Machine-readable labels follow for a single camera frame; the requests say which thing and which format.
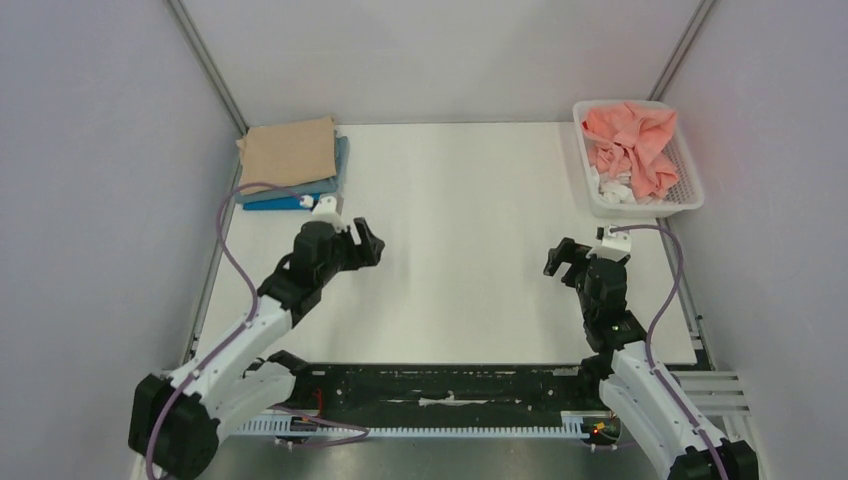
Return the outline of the beige t shirt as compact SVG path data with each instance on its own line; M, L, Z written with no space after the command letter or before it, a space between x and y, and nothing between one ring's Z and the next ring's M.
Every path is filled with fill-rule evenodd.
M293 187L337 174L332 116L251 128L237 141L244 194Z

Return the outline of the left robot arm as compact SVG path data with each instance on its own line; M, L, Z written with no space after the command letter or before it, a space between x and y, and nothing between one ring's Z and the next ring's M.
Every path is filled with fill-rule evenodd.
M268 359L254 372L248 369L318 305L338 273L378 265L384 248L363 217L350 226L303 224L292 252L259 286L250 286L247 312L216 343L136 386L128 445L143 457L146 476L195 479L223 441L262 411L283 402L307 405L314 383L296 371L296 362Z

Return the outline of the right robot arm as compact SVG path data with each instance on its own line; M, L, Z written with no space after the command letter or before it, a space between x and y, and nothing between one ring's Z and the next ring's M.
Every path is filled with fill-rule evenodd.
M661 479L757 479L754 449L731 440L654 359L648 333L627 307L631 239L602 229L595 246L565 237L548 252L544 274L568 267L594 356L579 368L577 392L591 408L607 406L627 427Z

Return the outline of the bright blue folded t shirt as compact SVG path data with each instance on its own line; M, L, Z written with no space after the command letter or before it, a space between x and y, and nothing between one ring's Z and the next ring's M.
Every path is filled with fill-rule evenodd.
M296 211L311 210L320 200L320 194L309 194L299 197L282 197L269 200L246 202L242 205L245 211Z

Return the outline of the grey-blue folded t shirt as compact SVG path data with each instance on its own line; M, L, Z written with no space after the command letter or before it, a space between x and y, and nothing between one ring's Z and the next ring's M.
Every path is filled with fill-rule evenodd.
M339 190L343 184L346 173L346 164L350 151L350 141L347 136L336 135L335 137L335 167L336 174L326 179L308 182L290 187L294 195L320 195L334 193ZM238 193L235 195L235 201L240 204L274 202L277 199L290 198L291 193L286 193L283 190L266 190L258 193Z

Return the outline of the white t shirt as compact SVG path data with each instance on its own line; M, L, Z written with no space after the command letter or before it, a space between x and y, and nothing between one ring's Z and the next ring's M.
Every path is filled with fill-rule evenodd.
M661 203L661 200L654 196L640 198L635 196L630 171L625 171L611 177L608 173L601 173L595 166L591 166L589 172L599 196L607 203L624 205Z

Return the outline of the white plastic basket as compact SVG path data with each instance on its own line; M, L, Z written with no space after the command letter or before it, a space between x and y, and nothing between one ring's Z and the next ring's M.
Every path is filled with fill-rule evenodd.
M590 178L589 172L591 166L588 163L588 151L592 146L592 142L583 134L581 122L585 119L589 108L620 102L635 102L637 104L653 108L670 108L668 105L656 101L614 100L579 101L573 106L572 113L575 120L574 128L586 181L590 211L595 216L601 218L663 218L678 212L700 208L704 202L703 189L697 175L694 161L689 152L688 145L686 144L685 138L677 124L674 137L665 147L664 153L677 167L679 181L669 190L669 193L665 198L660 199L661 203L650 205L610 204L605 202L599 196L594 182Z

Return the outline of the pink t shirt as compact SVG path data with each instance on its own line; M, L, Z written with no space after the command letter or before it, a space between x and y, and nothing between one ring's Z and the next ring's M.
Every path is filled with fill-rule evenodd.
M637 201L663 199L679 181L675 164L664 153L676 132L677 112L620 102L591 107L581 122L592 142L588 163L608 179L627 174Z

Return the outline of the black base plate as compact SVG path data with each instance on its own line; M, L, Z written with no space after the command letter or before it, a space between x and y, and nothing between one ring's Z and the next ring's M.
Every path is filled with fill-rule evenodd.
M371 428L554 427L607 417L575 365L313 363L284 406Z

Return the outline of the right corner aluminium post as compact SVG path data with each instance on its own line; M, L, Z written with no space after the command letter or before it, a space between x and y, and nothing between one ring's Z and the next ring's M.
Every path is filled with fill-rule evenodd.
M666 61L657 81L654 83L647 99L649 101L662 101L668 89L674 81L680 68L683 66L688 53L694 46L700 33L706 26L719 0L700 0L688 20L683 33L677 41L671 55Z

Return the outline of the corner aluminium post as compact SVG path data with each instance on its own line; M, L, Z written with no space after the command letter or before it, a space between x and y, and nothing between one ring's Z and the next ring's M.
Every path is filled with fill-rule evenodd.
M688 53L694 46L700 33L706 26L719 0L700 0L688 20L683 33L677 41L671 55L666 61L657 81L654 83L647 99L649 101L662 101L668 89L674 81L680 68L683 66Z
M236 131L240 135L245 135L248 132L248 123L237 106L185 3L181 0L165 0L164 3Z

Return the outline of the left corner aluminium post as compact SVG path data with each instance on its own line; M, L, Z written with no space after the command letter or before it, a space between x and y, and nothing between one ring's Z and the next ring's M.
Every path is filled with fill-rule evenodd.
M164 3L236 131L240 135L245 135L248 132L248 123L237 106L185 3L181 0L165 0Z

